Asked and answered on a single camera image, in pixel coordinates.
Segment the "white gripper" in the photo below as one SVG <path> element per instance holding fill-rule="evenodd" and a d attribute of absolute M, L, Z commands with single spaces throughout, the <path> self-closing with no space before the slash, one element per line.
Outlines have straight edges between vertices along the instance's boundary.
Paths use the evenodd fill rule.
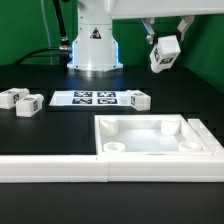
<path fill-rule="evenodd" d="M 104 0 L 104 5 L 113 19 L 144 18 L 142 23 L 149 44 L 156 37 L 154 19 L 150 17 L 183 16 L 176 30 L 177 39 L 182 42 L 194 22 L 192 15 L 224 13 L 224 0 Z"/>

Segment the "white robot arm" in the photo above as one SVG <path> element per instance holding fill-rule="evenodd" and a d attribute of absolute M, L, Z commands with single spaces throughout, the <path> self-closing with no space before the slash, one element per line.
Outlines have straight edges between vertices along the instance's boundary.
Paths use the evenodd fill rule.
<path fill-rule="evenodd" d="M 121 69 L 119 47 L 112 34 L 116 19 L 141 19 L 147 40 L 153 45 L 151 70 L 159 73 L 170 68 L 180 54 L 184 40 L 197 15 L 224 13 L 224 0 L 78 0 L 78 35 L 72 43 L 68 71 L 98 74 Z M 175 35 L 156 36 L 152 28 L 158 17 L 180 16 Z"/>

